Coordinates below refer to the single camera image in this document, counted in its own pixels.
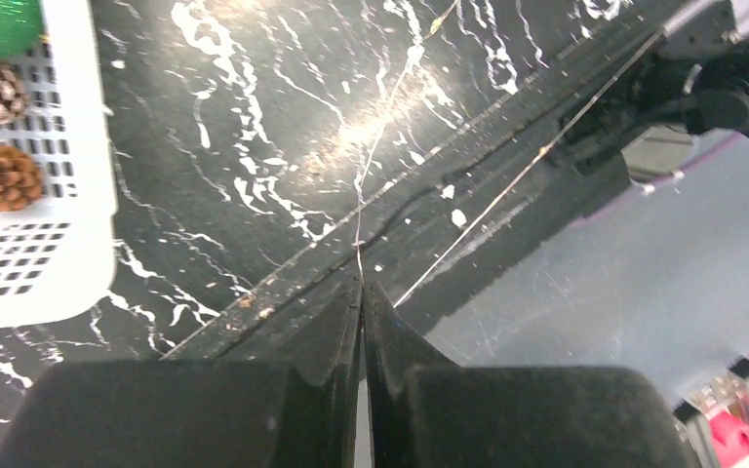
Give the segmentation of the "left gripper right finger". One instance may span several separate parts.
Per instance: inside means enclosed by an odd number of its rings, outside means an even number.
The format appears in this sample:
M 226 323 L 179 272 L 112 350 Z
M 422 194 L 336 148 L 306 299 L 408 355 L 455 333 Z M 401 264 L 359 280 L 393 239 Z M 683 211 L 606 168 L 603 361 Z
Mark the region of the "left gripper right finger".
M 691 467 L 671 410 L 621 367 L 462 367 L 366 285 L 376 467 Z

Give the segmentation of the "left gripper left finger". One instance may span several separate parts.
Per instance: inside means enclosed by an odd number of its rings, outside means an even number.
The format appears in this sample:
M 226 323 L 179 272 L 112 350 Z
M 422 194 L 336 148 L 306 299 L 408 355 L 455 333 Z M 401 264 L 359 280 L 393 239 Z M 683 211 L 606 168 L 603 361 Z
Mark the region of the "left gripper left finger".
M 0 441 L 0 467 L 350 467 L 362 286 L 251 359 L 49 368 Z

